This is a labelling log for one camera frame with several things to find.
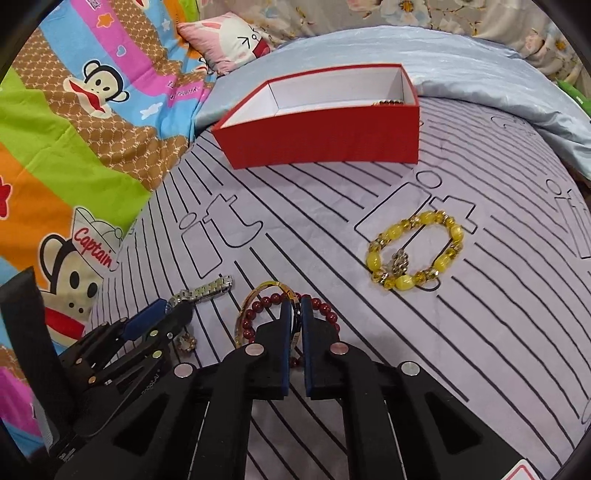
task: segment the light blue blanket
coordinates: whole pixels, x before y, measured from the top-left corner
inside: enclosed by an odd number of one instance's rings
[[[371,27],[294,41],[218,79],[196,127],[219,120],[267,79],[355,64],[402,63],[419,95],[466,100],[520,116],[591,179],[589,117],[510,48],[414,27]]]

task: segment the red box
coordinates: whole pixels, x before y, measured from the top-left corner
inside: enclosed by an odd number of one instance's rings
[[[374,105],[400,100],[399,105]],[[418,162],[420,107],[400,64],[268,80],[212,129],[234,168],[322,161]]]

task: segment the green stripe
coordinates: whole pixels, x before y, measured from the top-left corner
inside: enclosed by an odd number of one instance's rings
[[[43,92],[26,89],[12,68],[1,87],[0,142],[68,205],[126,232],[150,193],[105,167],[70,122],[51,111]]]
[[[199,9],[195,0],[177,0],[185,14],[185,22],[196,22],[199,20]]]

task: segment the brown patterned stripe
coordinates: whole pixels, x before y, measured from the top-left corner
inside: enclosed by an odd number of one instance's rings
[[[138,7],[133,5],[131,0],[111,0],[111,7],[131,40],[152,61],[156,72],[161,75],[177,75],[175,82],[177,86],[184,86],[205,78],[204,72],[180,73],[182,62],[168,59],[168,53],[160,43],[152,22]],[[170,28],[175,28],[173,22],[170,22]]]
[[[4,345],[0,345],[0,367],[8,368],[15,378],[28,385],[27,378],[18,365],[16,355]]]
[[[66,118],[103,165],[126,173],[152,191],[187,149],[178,135],[158,140],[154,127],[135,127],[117,114],[99,119],[88,115],[75,93],[65,92],[71,76],[37,29],[12,64],[27,88],[42,90],[51,110]]]

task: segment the cartoon rabbit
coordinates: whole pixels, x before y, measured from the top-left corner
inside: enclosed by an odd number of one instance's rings
[[[206,43],[207,60],[218,73],[226,74],[271,51],[263,34],[233,13],[194,24],[179,24],[189,42]]]

